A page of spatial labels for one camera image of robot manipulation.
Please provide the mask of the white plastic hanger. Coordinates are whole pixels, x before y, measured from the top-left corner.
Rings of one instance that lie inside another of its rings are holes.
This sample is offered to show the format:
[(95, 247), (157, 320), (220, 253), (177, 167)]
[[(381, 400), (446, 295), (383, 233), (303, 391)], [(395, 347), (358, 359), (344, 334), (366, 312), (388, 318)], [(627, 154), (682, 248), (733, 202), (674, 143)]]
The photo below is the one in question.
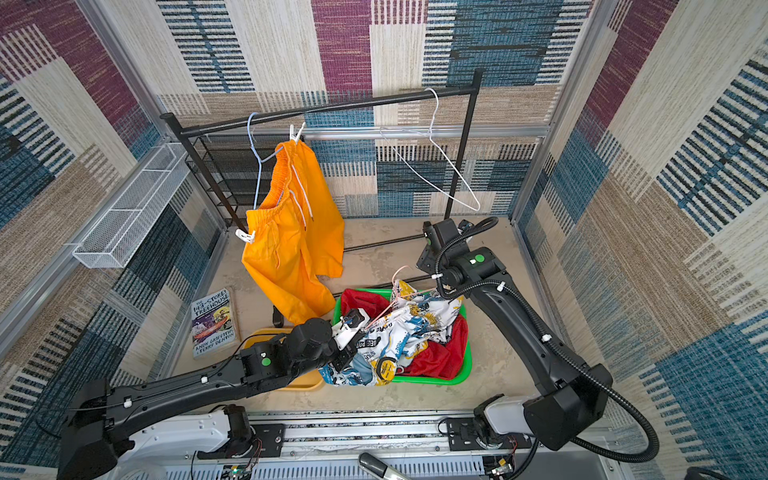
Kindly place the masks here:
[[(385, 143), (384, 146), (388, 147), (391, 150), (390, 153), (392, 153), (396, 157), (398, 162), (400, 162), (403, 165), (405, 165), (405, 167), (411, 172), (411, 174), (415, 175), (419, 180), (421, 180), (426, 185), (428, 185), (432, 190), (438, 192), (439, 194), (441, 194), (441, 195), (443, 195), (443, 196), (445, 196), (447, 198), (445, 218), (448, 218), (448, 217), (451, 216), (451, 211), (452, 211), (452, 208), (453, 208), (452, 206), (453, 206), (454, 203), (457, 203), (460, 206), (463, 206), (463, 207), (469, 209), (472, 212), (479, 213), (480, 210), (481, 210), (481, 206), (482, 206), (481, 202), (477, 198), (477, 195), (472, 190), (472, 187), (469, 184), (469, 182), (462, 175), (461, 167), (457, 165), (458, 163), (463, 161), (462, 160), (463, 157), (462, 158), (458, 158), (457, 157), (457, 160), (454, 162), (447, 155), (445, 150), (440, 145), (438, 145), (438, 143), (435, 142), (434, 139), (433, 139), (434, 123), (435, 123), (435, 120), (436, 120), (437, 113), (439, 111), (439, 103), (440, 103), (439, 94), (432, 87), (426, 87), (423, 91), (424, 92), (431, 92), (431, 95), (434, 97), (434, 100), (435, 100), (435, 107), (434, 107), (434, 110), (433, 110), (433, 113), (432, 113), (432, 118), (431, 118), (430, 124), (427, 127), (426, 133), (421, 132), (421, 131), (417, 131), (417, 130), (413, 130), (413, 129), (411, 129), (411, 130), (406, 129), (405, 132), (414, 133), (414, 134), (417, 134), (417, 135), (419, 135), (421, 137), (426, 138), (429, 141), (430, 146), (432, 147), (432, 150), (434, 152), (439, 153), (440, 160), (444, 160), (444, 163), (451, 167), (451, 169), (453, 170), (453, 176), (452, 176), (452, 183), (451, 183), (451, 187), (450, 187), (450, 191), (449, 192), (446, 192), (445, 190), (443, 190), (438, 185), (435, 185), (433, 182), (431, 182), (429, 180), (429, 178), (426, 178), (423, 175), (421, 175), (408, 162), (406, 156), (401, 153), (399, 147), (396, 146), (396, 145), (390, 144), (392, 139), (390, 138), (389, 135), (386, 135), (386, 134), (387, 133), (392, 133), (394, 130), (392, 130), (390, 128), (379, 127), (378, 134), (379, 134), (379, 136), (382, 139), (384, 139), (384, 143)], [(472, 105), (468, 104), (469, 110), (472, 110), (472, 111), (467, 113), (466, 116), (465, 116), (465, 121), (469, 122), (469, 123), (466, 123), (466, 125), (465, 125), (465, 127), (467, 127), (467, 128), (471, 127), (471, 118), (470, 118), (471, 115), (470, 115), (470, 113), (473, 113), (473, 111), (474, 111), (473, 110), (474, 107)], [(388, 192), (388, 191), (394, 192), (395, 190), (401, 190), (401, 189), (405, 188), (405, 190), (406, 190), (405, 193), (409, 193), (409, 194), (419, 193), (418, 191), (414, 191), (414, 187), (412, 185), (413, 181), (408, 180), (405, 173), (397, 173), (396, 174), (394, 172), (394, 169), (395, 169), (395, 167), (392, 166), (390, 168), (390, 170), (391, 170), (390, 173), (386, 173), (385, 172), (384, 180), (387, 181), (386, 185), (390, 185), (388, 187), (384, 187), (384, 191), (385, 192)], [(466, 191), (469, 193), (469, 195), (471, 195), (473, 204), (468, 204), (468, 203), (464, 202), (463, 200), (456, 198), (455, 195), (456, 195), (456, 191), (458, 189), (458, 182), (459, 181), (461, 181), (461, 183), (464, 185), (464, 187), (466, 187)]]

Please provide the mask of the pink wire hanger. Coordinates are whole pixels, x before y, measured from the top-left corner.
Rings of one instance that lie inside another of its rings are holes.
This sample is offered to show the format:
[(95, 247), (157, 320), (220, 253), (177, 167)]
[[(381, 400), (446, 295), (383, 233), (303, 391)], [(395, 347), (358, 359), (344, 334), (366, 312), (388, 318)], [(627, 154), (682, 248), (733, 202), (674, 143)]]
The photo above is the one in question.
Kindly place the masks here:
[(364, 329), (366, 331), (373, 330), (377, 324), (387, 315), (389, 314), (393, 308), (398, 304), (400, 300), (410, 300), (415, 296), (422, 295), (424, 293), (430, 292), (430, 289), (426, 290), (418, 290), (413, 287), (414, 280), (404, 280), (400, 277), (400, 273), (404, 270), (410, 269), (409, 265), (403, 265), (399, 267), (394, 274), (391, 277), (391, 295), (390, 295), (390, 301), (389, 304), (384, 308), (384, 310), (378, 314), (375, 318), (371, 319)]

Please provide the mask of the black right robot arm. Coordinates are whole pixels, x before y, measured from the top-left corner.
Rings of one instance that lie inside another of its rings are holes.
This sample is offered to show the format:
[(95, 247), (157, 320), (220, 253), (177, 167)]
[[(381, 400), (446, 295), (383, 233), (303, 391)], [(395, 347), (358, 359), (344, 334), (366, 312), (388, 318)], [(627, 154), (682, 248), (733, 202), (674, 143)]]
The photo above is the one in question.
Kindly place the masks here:
[(487, 315), (521, 358), (539, 396), (522, 415), (531, 433), (550, 450), (579, 440), (605, 412), (613, 378), (605, 366), (589, 365), (543, 322), (487, 247), (472, 250), (467, 239), (493, 228), (490, 217), (461, 231), (451, 219), (423, 224), (427, 245), (417, 267), (442, 285), (440, 295), (465, 296)]

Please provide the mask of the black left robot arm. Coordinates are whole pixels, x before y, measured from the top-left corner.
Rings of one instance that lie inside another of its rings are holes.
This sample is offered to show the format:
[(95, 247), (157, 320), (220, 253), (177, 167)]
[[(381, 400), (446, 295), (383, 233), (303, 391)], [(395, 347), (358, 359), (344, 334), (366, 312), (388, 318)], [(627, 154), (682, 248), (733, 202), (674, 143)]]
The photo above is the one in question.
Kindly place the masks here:
[(61, 431), (57, 476), (95, 479), (116, 467), (130, 436), (212, 403), (282, 389), (311, 370), (345, 367), (360, 328), (313, 318), (290, 333), (241, 349), (226, 360), (163, 380), (112, 387), (87, 383), (74, 396)]

